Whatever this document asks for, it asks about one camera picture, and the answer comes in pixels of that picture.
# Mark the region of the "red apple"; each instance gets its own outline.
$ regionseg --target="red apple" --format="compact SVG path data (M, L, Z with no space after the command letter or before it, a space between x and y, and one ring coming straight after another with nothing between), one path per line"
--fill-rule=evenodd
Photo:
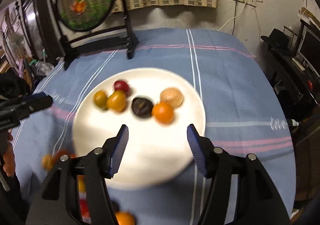
M122 90L125 92L125 94L128 96L130 96L131 94L131 90L130 90L130 87L129 85L123 81L123 80L117 80L114 84L113 84L113 88L114 90Z
M80 201L80 210L81 216L89 217L89 208L86 200L79 200Z

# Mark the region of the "white stripe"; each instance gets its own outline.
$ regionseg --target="white stripe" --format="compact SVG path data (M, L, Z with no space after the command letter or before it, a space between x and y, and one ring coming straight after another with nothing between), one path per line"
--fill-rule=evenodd
M189 49L190 49L191 68L192 68L192 78L193 78L193 87L196 89L196 78L195 78L195 69L194 69L194 67L193 67L193 59L192 59L191 43L190 43L190 39L189 39L188 30L186 29L186 31L187 31L188 43L189 43Z
M80 103L81 103L81 101L82 101L82 98L84 97L84 95L85 95L85 93L86 93L86 91L88 90L88 88L90 87L90 85L91 85L91 83L95 80L95 78L99 75L99 73L102 71L102 69L105 67L105 65L113 58L113 56L116 54L116 52L118 51L118 49L117 50L114 50L112 53L111 53L111 55L108 57L108 59L103 63L103 65L101 65L99 68L98 68L98 73L96 74L96 76L91 80L91 82L87 85L87 88L84 90L84 92L82 93L82 95L81 95L81 97L80 97L80 100L79 100L79 103L78 103L78 106L74 109L74 111L72 112L72 114L77 110L77 108L79 107L79 105L80 105ZM60 146L59 146L59 148L58 148L58 150L57 151L59 151L60 149L61 149L61 146L62 146L62 144L63 144L63 141L64 141L64 139L65 139L65 137L66 137L66 133L67 133L67 127L68 127L68 123L69 123L69 121L70 121L70 118L71 118L71 116L72 116L72 114L70 115L70 117L69 117L69 119L68 119L68 121L67 121L67 124L65 125L65 128L64 128L64 130L65 130L65 133L63 133L62 132L62 134L63 134L63 138L62 138L62 140L61 140L61 143L60 143ZM61 136L60 136L60 138L58 139L58 141L57 141L57 143L55 144L55 146L54 146L54 148L53 148L53 150L52 150L52 155L54 154L54 150L55 150L55 147L57 146L57 144L58 144L58 142L59 142L59 140L61 139Z
M88 85L88 83L90 82L90 80L93 78L93 76L98 72L98 70L106 63L106 61L111 57L111 55L114 53L114 51L109 55L109 57L104 61L103 64L101 64L101 66L94 72L94 74L90 77L90 79L87 81L87 83L85 84L85 86L83 87L82 91L80 92L79 96L78 96L78 99L76 101L76 104L74 105L73 109L71 110L71 112L67 115L67 118L66 120L64 121L64 126L63 126L63 129L62 129L62 132L61 132L61 135L59 136L57 142L55 143L54 147L53 147L53 150L52 150L52 155L54 155L54 151L55 151L55 148L56 146L58 145L60 139L62 138L62 136L64 135L64 132L66 130L66 127L69 123L69 119L71 118L71 115L73 114L74 110L76 109L76 107L78 106L78 103L80 101L80 98L81 98L81 95L82 95L82 92L83 90L86 88L86 86Z
M190 225L193 224L193 219L194 219L194 215L195 215L196 188L197 188L197 165L195 163L195 178L194 178L194 182L193 182L193 195L192 195Z
M61 63L61 65L49 76L49 78L45 81L45 83L43 84L43 86L41 87L41 89L38 91L38 93L41 92L41 91L45 88L45 86L48 84L48 82L49 82L49 81L52 79L52 77L62 68L63 65L64 65L64 62ZM13 149L16 147L16 144L17 144L19 135L20 135L20 133L21 133L22 126L23 126L24 122L25 122L25 119L22 120L22 122L21 122L21 125L20 125L20 127L19 127L19 130L18 130L18 132L17 132L16 139L14 140L13 145L12 145L12 148L13 148Z
M188 43L189 43L189 49L190 49L190 57L191 57L191 68L192 68L192 77L193 77L193 88L196 89L196 78L195 78L195 69L193 66L193 59L192 59L192 50L191 50L191 43L190 43L190 38L187 31L187 36L188 36ZM195 178L193 182L193 195L192 195L192 205L191 205L191 218L190 218L190 225L193 224L193 219L195 215L195 203L196 203L196 189L197 189L197 174L198 174L198 169L197 165L195 163Z
M193 52L195 53L196 66L197 66L198 78L199 78L200 98L201 98L201 101L202 101L202 103L203 103L203 99L202 99L202 88L201 88L201 77L200 77L200 71L199 71L199 65L198 65L198 58L197 58L197 53L196 53L196 48L195 48L195 42L193 41L193 35L192 35L190 29L189 29L189 33L190 33L191 40L192 40ZM201 214L202 209L203 209L204 189L205 189L205 177L202 177L202 191L201 191L201 199L200 199L200 214Z
M12 148L13 148L13 149L16 147L16 144L17 144L17 141L18 141L19 135L20 135L20 133L21 133L22 126L23 126L24 122L25 122L25 119L24 119L24 120L22 120L22 122L21 122L21 125L20 125L20 127L19 127L19 130L18 130L18 133L17 133L16 139L15 139L15 141L14 141L13 145L12 145Z
M201 78L200 78L200 71L199 71L199 65L198 65L198 58L197 58L197 53L196 53L196 49L195 49L195 43L193 42L193 36L192 36L192 33L191 33L190 29L189 29L189 32L190 32L190 36L191 36L191 40L192 40L192 44L193 44L193 52L195 53L196 66L197 66L198 78L199 78L200 98L201 98L201 101L202 101Z
M44 89L44 87L47 85L49 80L51 80L51 78L62 68L63 65L64 65L64 62L61 63L61 65L49 76L49 78L44 82L43 86L39 89L38 93Z
M206 127L250 127L250 126L270 126L270 122L248 121L248 122L208 122Z

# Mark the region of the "wall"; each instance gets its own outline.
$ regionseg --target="wall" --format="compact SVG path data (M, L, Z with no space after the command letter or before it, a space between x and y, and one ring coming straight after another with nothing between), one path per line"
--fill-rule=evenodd
M0 5L3 7L6 2L3 0ZM283 29L283 26L298 27L298 10L305 5L319 16L320 11L312 0L258 0L256 12L251 6L246 6L243 13L236 19L235 33L239 40L244 43L249 52L257 56L261 68L266 71L265 46L261 42L260 35L269 35L273 28ZM238 4L237 14L243 4ZM170 6L170 7L148 7L130 11L134 29L151 29L158 27L176 28L206 28L219 29L228 19L234 16L235 2L232 0L218 0L218 8L191 6ZM113 26L122 23L121 14L113 14L108 17L106 25ZM232 33L233 22L223 28L223 32ZM73 33L65 29L64 32L69 39L80 36L80 33Z

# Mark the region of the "power cord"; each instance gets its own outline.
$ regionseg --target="power cord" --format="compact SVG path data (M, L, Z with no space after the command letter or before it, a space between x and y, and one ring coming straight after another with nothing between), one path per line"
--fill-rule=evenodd
M235 16L235 17L231 18L230 20L228 20L228 21L218 30L218 32L219 32L223 27L225 27L225 25L226 25L228 22L230 22L231 20L236 19L237 17L239 17L239 16L241 15L244 7L246 6L246 4L247 4L247 0L245 1L245 4L243 5L241 12L240 12L237 16Z
M258 21L258 25L259 25L259 44L260 44L260 49L261 49L261 51L262 51L262 44L261 44L261 40L260 40L260 37L261 37L261 27L260 27L260 22L259 22L258 13L257 13L256 8L254 8L254 11L256 12L256 17L257 17L257 21Z
M235 0L235 1L236 1L236 6L235 6L235 17L236 17L238 0ZM233 21L232 35L233 35L233 33L235 32L235 28L236 28L236 18L235 18L234 21Z

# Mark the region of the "yellow fruit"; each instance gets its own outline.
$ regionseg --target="yellow fruit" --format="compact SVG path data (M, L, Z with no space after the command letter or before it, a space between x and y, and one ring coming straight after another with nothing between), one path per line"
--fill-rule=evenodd
M163 124L170 124L174 120L173 107L166 102L160 101L153 107L151 114Z
M130 213L116 212L119 225L135 225L134 217Z
M82 192L82 193L85 192L85 184L83 179L78 179L78 189L79 189L79 192Z
M42 167L44 169L46 169L47 171L50 171L53 167L54 163L53 163L53 158L51 155L46 154L43 156L42 158Z
M106 93L102 90L98 91L94 96L93 96L93 101L94 103L101 109L105 109L106 108L106 104L107 104L107 99L108 96L106 95Z
M107 108L121 112L127 105L127 96L124 91L116 90L107 99Z

